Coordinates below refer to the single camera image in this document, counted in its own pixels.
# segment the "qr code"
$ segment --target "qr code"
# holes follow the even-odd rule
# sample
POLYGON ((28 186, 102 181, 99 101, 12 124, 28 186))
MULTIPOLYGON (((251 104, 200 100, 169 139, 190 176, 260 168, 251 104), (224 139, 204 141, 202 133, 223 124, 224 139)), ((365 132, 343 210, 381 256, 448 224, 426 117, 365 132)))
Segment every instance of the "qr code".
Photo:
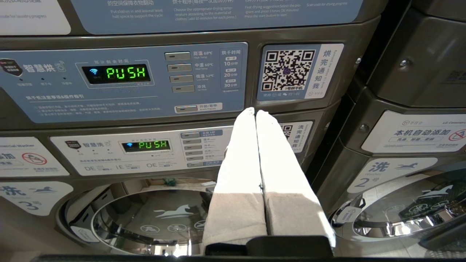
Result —
POLYGON ((315 50, 267 51, 262 91, 304 90, 315 50))
POLYGON ((291 136, 291 130, 293 129, 293 126, 292 125, 284 125, 281 127, 281 129, 283 130, 283 134, 285 135, 285 137, 288 138, 291 136))

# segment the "circular warning icon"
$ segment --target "circular warning icon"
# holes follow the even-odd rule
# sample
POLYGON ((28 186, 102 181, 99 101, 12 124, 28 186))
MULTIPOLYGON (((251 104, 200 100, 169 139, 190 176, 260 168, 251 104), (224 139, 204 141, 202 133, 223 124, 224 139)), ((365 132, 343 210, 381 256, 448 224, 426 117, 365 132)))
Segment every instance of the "circular warning icon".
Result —
POLYGON ((458 141, 466 137, 466 129, 461 129, 459 131, 454 132, 450 135, 448 140, 450 141, 458 141))
POLYGON ((47 163, 45 157, 36 153, 24 153, 22 157, 26 162, 34 165, 45 165, 47 163))

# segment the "digital display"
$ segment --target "digital display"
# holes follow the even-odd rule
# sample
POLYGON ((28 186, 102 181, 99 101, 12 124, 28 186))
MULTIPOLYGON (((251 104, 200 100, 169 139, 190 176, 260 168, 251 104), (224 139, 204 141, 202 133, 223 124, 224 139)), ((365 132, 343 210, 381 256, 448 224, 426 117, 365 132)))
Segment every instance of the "digital display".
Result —
POLYGON ((122 145, 126 152, 146 152, 146 151, 160 151, 160 150, 170 149, 170 144, 168 143, 168 140, 123 143, 122 145))
POLYGON ((83 66, 82 71, 90 84, 150 82, 145 64, 83 66))

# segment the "dryer control panel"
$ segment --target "dryer control panel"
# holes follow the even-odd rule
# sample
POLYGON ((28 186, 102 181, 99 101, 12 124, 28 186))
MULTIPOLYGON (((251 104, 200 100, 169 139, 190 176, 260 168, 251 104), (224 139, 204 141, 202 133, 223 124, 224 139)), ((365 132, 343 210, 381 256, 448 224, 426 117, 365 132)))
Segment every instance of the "dryer control panel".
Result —
POLYGON ((82 176, 160 172, 220 165, 233 126, 51 137, 82 176))
POLYGON ((247 43, 0 51, 0 87, 35 123, 244 108, 247 43))

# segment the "stacked washer dryer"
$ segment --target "stacked washer dryer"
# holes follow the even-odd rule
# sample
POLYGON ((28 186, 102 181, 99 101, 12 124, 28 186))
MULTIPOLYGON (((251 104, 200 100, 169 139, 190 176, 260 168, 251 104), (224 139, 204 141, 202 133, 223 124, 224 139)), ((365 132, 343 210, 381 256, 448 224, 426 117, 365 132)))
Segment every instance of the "stacked washer dryer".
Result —
POLYGON ((44 15, 0 29, 2 205, 91 252, 198 254, 235 117, 273 113, 307 168, 385 4, 0 3, 44 15))
POLYGON ((340 255, 428 256, 419 242, 464 223, 464 4, 413 1, 368 82, 356 77, 342 102, 349 116, 309 174, 340 255))

